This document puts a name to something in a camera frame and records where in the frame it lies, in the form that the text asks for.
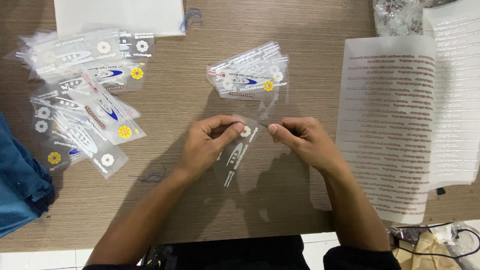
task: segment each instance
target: wood grain surface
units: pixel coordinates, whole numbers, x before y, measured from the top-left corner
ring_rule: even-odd
[[[271,121],[314,116],[335,137],[344,40],[374,37],[371,0],[345,7],[339,0],[184,0],[185,10],[204,14],[185,37],[156,39],[141,91],[120,97],[142,113],[148,137],[120,145],[130,158],[105,180],[84,160],[53,175],[58,198],[50,211],[0,239],[0,252],[92,248],[110,222],[155,183],[136,175],[166,173],[175,166],[193,120],[216,114],[249,116],[258,104],[225,102],[205,78],[206,66],[276,40],[290,56],[289,103],[276,105]],[[14,50],[17,37],[55,29],[53,0],[0,0],[0,49]],[[13,134],[40,154],[31,129],[28,82],[18,62],[0,59],[0,110]],[[236,182],[224,188],[212,171],[196,182],[174,208],[163,243],[332,231],[330,204],[321,176],[286,147],[260,134],[244,157]],[[427,204],[426,223],[480,218],[480,184],[451,186]]]

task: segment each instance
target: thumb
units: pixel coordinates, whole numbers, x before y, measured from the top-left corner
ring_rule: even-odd
[[[281,142],[282,144],[290,147],[292,150],[297,148],[301,140],[297,136],[293,135],[288,129],[279,124],[271,124],[268,126],[268,133],[273,137],[274,142]]]
[[[237,138],[243,132],[245,126],[242,123],[235,123],[229,126],[218,138],[213,141],[220,149],[223,149],[227,144]]]

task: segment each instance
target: blue fabric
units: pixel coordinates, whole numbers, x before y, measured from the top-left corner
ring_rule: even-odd
[[[48,211],[53,196],[48,171],[12,137],[0,112],[0,238]]]

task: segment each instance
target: forearm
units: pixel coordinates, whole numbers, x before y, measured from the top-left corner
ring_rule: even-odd
[[[340,165],[322,175],[340,244],[374,251],[390,250],[382,220],[348,166]]]
[[[95,246],[89,264],[136,264],[154,242],[163,221],[191,181],[174,170],[125,215],[114,220]]]

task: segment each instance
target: hand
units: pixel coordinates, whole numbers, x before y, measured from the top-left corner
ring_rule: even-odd
[[[200,178],[223,148],[243,132],[240,121],[233,120],[232,116],[217,115],[193,122],[177,168],[193,181]]]
[[[334,173],[344,168],[348,170],[335,143],[313,117],[284,118],[278,124],[269,125],[268,133],[274,142],[288,146],[320,172]]]

